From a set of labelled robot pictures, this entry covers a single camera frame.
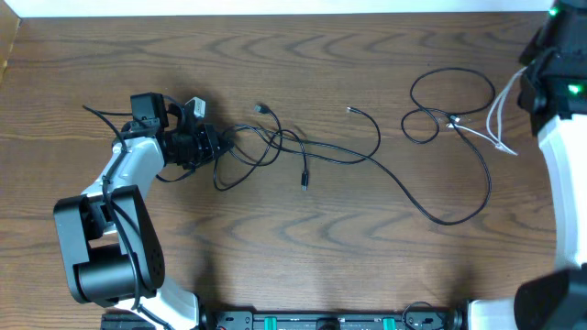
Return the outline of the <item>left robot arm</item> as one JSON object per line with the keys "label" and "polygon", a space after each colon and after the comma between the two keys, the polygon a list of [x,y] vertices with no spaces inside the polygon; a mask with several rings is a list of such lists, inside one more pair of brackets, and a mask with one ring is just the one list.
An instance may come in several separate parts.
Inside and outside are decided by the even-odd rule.
{"label": "left robot arm", "polygon": [[198,296],[167,277],[144,198],[167,165],[192,175],[233,145],[204,123],[201,98],[179,104],[143,93],[130,103],[130,119],[113,130],[103,171],[53,208],[70,294],[78,303],[132,312],[156,329],[215,329],[217,320]]}

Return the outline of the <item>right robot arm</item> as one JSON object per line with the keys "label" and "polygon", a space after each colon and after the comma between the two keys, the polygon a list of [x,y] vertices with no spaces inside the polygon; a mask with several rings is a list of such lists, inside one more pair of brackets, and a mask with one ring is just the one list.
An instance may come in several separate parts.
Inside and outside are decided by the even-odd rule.
{"label": "right robot arm", "polygon": [[512,298],[466,302],[450,329],[586,326],[586,3],[557,0],[519,57],[519,106],[548,168],[556,220],[553,272]]}

